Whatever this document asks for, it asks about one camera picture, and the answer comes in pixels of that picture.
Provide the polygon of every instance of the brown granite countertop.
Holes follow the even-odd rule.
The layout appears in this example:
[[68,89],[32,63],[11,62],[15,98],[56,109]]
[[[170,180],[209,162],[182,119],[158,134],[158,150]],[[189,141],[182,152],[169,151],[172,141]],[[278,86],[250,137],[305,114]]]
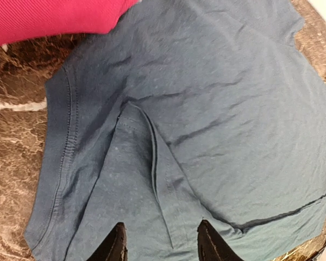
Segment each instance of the brown granite countertop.
[[[297,48],[326,82],[326,24],[306,0],[292,0],[306,19]],[[0,48],[0,261],[33,261],[23,232],[34,203],[46,134],[44,82],[83,35],[63,35]],[[322,235],[275,261],[300,260],[322,247]]]

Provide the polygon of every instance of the clothing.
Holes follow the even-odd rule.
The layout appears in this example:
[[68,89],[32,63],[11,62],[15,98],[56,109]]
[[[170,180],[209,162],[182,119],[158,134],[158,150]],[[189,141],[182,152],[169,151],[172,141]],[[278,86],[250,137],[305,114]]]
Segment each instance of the clothing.
[[0,45],[66,33],[108,33],[137,0],[0,0]]
[[210,221],[246,261],[320,234],[326,86],[295,49],[290,2],[149,0],[47,82],[26,239],[84,261],[118,222],[128,260],[198,260]]

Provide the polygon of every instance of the blue-gray t-shirt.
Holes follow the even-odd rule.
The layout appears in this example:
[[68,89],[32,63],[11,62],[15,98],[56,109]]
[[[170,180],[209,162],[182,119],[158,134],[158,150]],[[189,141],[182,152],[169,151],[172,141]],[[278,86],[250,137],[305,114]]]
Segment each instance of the blue-gray t-shirt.
[[246,261],[321,232],[326,86],[288,0],[144,0],[46,84],[26,239],[85,261],[124,222],[129,261],[197,261],[208,219]]

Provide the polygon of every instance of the red fabric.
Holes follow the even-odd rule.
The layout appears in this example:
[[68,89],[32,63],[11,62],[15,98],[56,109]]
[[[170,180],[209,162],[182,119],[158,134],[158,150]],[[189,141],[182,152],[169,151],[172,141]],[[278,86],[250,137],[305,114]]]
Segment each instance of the red fabric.
[[137,0],[0,0],[0,45],[61,33],[108,33]]

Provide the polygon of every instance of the red cushion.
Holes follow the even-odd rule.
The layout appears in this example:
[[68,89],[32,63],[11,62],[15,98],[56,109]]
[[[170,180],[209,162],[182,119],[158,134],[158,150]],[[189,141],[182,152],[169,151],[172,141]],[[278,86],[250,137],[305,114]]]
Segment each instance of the red cushion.
[[0,45],[61,33],[108,33],[137,0],[0,0]]

